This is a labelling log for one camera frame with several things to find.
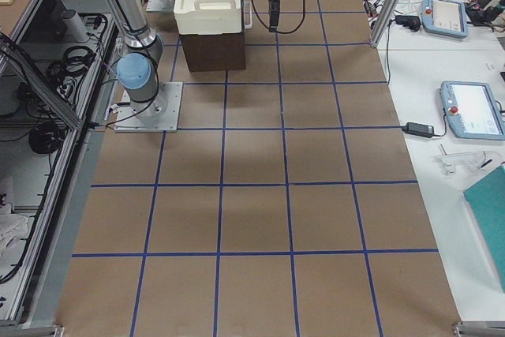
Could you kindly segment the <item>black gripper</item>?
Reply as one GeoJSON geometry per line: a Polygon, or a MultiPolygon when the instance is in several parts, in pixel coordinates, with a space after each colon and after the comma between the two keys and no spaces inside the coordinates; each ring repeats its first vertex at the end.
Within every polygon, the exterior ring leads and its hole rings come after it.
{"type": "Polygon", "coordinates": [[[269,6],[268,31],[277,32],[277,28],[279,26],[280,0],[268,0],[268,6],[269,6]]]}

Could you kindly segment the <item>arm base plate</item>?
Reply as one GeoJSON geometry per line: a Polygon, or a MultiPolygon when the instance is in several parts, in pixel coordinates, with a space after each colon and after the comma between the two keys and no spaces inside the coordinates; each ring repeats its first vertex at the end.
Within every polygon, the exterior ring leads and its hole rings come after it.
{"type": "Polygon", "coordinates": [[[159,92],[147,110],[146,105],[131,103],[127,91],[122,94],[122,102],[127,103],[118,111],[119,122],[114,123],[117,133],[157,133],[176,132],[183,93],[182,82],[161,82],[159,92]]]}

